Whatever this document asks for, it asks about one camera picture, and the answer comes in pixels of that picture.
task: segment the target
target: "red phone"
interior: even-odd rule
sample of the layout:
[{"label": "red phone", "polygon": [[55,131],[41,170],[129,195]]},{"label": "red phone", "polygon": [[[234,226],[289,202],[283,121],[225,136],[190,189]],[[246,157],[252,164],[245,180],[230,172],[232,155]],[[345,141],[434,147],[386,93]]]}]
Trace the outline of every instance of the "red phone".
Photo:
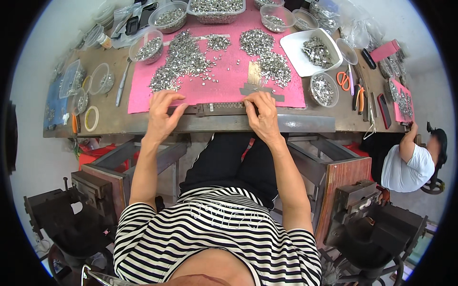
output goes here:
[{"label": "red phone", "polygon": [[380,110],[382,112],[383,122],[385,123],[385,128],[389,129],[391,126],[391,117],[388,111],[387,101],[383,93],[377,96],[378,104],[380,105]]}]

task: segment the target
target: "striped shirt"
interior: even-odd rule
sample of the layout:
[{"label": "striped shirt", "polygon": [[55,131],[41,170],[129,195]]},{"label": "striped shirt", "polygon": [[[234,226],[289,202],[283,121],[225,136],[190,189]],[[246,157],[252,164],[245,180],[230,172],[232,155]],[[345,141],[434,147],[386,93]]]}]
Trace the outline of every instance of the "striped shirt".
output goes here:
[{"label": "striped shirt", "polygon": [[255,285],[321,281],[313,235],[285,231],[258,198],[240,188],[190,190],[159,213],[147,204],[132,204],[121,214],[114,248],[116,274],[139,284],[167,282],[188,257],[209,248],[239,258]]}]

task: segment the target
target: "pliers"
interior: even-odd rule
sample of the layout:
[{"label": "pliers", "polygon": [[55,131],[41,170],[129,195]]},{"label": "pliers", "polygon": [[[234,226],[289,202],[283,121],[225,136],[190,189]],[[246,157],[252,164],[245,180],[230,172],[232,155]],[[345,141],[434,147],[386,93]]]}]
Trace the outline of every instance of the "pliers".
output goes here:
[{"label": "pliers", "polygon": [[354,86],[354,96],[353,96],[353,111],[356,111],[356,105],[358,103],[358,98],[360,101],[360,108],[358,110],[358,114],[363,114],[364,110],[364,87],[362,86],[362,79],[360,79],[360,83]]}]

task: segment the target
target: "blue cloth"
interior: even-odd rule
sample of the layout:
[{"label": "blue cloth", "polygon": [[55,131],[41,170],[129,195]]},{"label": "blue cloth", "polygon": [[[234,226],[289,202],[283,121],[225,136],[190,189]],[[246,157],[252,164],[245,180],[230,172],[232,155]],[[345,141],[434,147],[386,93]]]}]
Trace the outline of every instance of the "blue cloth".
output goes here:
[{"label": "blue cloth", "polygon": [[[49,85],[48,97],[46,98],[46,105],[44,107],[45,108],[44,109],[44,120],[43,120],[44,129],[50,125],[54,125],[54,124],[57,125],[57,124],[64,123],[62,116],[64,116],[64,114],[67,113],[68,97],[59,99],[60,83],[62,82],[63,78],[64,76],[60,76],[53,83]],[[52,109],[54,109],[54,118],[51,121],[49,121],[48,117]]]}]

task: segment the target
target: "black hair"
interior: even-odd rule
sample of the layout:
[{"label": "black hair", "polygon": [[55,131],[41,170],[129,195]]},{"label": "black hair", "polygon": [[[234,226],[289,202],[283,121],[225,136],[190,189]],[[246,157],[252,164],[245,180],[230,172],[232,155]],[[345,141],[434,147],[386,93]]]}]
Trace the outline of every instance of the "black hair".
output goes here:
[{"label": "black hair", "polygon": [[430,179],[431,185],[435,185],[437,181],[437,172],[440,168],[442,168],[442,165],[445,164],[445,162],[447,162],[447,134],[445,134],[445,131],[440,128],[432,129],[429,122],[426,126],[426,129],[428,130],[428,132],[431,133],[431,136],[434,136],[437,139],[437,141],[439,141],[439,144],[441,145],[441,150],[439,153],[439,157],[437,159],[436,168],[434,170],[434,174]]}]

